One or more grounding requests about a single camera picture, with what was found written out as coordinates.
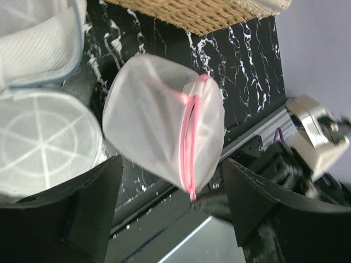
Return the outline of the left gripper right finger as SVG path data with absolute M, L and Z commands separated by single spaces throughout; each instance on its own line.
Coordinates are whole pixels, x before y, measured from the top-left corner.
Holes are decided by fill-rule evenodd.
M 246 262 L 350 262 L 350 208 L 310 199 L 222 163 L 237 244 Z

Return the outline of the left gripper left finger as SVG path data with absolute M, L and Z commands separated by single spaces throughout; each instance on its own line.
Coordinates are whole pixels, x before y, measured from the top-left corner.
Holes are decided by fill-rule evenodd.
M 123 174 L 114 156 L 69 181 L 1 203 L 1 262 L 104 262 Z

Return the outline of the pink-trimmed mesh laundry bag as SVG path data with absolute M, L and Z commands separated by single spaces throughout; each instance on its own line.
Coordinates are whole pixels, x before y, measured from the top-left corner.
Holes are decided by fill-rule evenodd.
M 224 115 L 222 92 L 211 76 L 143 54 L 119 70 L 102 126 L 123 157 L 195 200 L 219 162 Z

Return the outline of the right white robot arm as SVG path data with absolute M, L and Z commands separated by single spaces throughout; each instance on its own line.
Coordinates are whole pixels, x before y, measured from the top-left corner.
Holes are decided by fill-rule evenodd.
M 286 109 L 293 125 L 274 127 L 249 169 L 311 199 L 350 206 L 350 185 L 327 172 L 350 146 L 350 117 L 337 119 L 306 95 L 288 101 Z

